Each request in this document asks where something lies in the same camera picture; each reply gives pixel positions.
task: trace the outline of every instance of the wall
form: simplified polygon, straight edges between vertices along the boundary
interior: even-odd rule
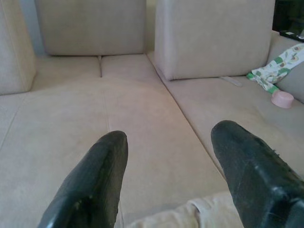
[[[147,51],[154,50],[156,2],[157,0],[147,0]]]
[[[37,55],[44,55],[42,38],[38,25],[35,0],[19,0],[28,31]],[[147,0],[147,51],[154,50],[154,34],[155,34],[155,5],[157,0]]]
[[[37,55],[45,54],[36,14],[35,0],[19,0],[30,38]]]

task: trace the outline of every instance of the cloth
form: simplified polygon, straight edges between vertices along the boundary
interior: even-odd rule
[[[273,94],[279,90],[274,84],[282,80],[289,72],[304,61],[304,44],[297,44],[262,68],[252,70],[247,75],[251,81],[259,83]]]
[[[230,192],[190,200],[175,210],[138,220],[128,228],[244,228]]]

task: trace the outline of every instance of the pink plastic cup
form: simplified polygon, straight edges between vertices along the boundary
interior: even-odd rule
[[[291,108],[294,96],[287,92],[277,91],[272,95],[271,102],[281,108]]]

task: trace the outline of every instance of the green and white fabric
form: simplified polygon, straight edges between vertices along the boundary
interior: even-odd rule
[[[279,89],[274,84],[282,80],[294,67],[302,62],[304,62],[304,44],[297,44],[286,50],[267,66],[252,70],[247,78],[259,83],[272,94]]]

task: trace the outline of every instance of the sectional sofa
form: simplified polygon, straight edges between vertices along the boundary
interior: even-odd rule
[[[274,0],[159,0],[146,54],[144,0],[36,0],[45,57],[18,0],[0,6],[0,227],[37,226],[67,174],[114,130],[129,143],[117,227],[227,191],[210,139],[225,119],[304,177],[303,66],[278,83],[297,98],[289,110],[244,76],[297,43],[271,31]]]

